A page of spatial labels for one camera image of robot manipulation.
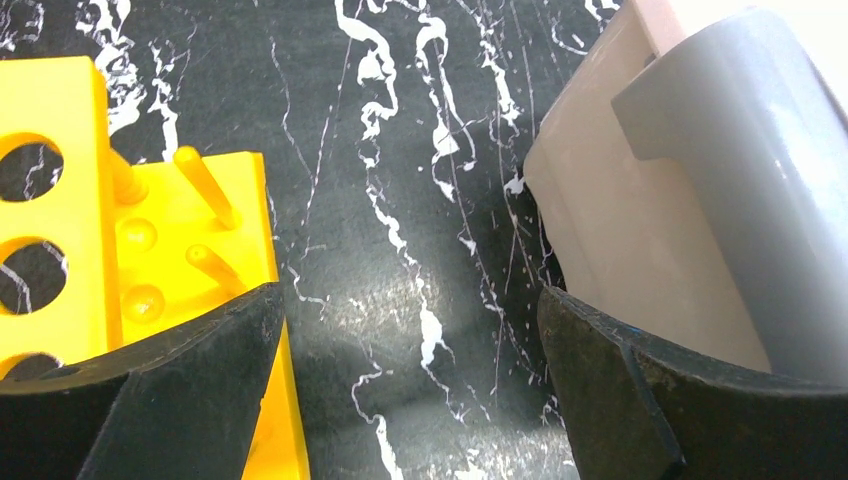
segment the round indentation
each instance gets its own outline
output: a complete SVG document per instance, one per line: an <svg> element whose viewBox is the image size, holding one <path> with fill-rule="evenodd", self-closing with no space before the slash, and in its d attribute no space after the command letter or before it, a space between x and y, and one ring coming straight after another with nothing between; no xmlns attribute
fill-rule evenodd
<svg viewBox="0 0 848 480"><path fill-rule="evenodd" d="M0 313L26 315L50 304L62 293L68 262L56 245L38 239L0 245Z"/></svg>
<svg viewBox="0 0 848 480"><path fill-rule="evenodd" d="M8 371L2 380L11 380L14 382L33 380L60 366L61 362L56 357L46 353L20 355L9 359L9 364L7 365Z"/></svg>
<svg viewBox="0 0 848 480"><path fill-rule="evenodd" d="M133 322L155 322L165 311L165 296L153 285L136 285L124 295L121 310Z"/></svg>
<svg viewBox="0 0 848 480"><path fill-rule="evenodd" d="M143 253L156 245L156 227L143 218L131 218L121 224L119 238L132 251Z"/></svg>
<svg viewBox="0 0 848 480"><path fill-rule="evenodd" d="M26 202L49 192L62 176L62 155L27 135L11 152L0 152L0 200Z"/></svg>

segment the black marble surface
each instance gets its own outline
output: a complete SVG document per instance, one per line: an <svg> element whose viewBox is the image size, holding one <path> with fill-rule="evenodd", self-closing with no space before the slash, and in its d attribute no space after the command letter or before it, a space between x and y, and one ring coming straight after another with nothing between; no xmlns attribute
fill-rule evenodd
<svg viewBox="0 0 848 480"><path fill-rule="evenodd" d="M0 58L94 58L133 162L264 154L314 478L577 478L535 324L562 276L521 165L616 8L0 0ZM58 178L39 153L4 194ZM7 305L61 261L33 258L3 266Z"/></svg>

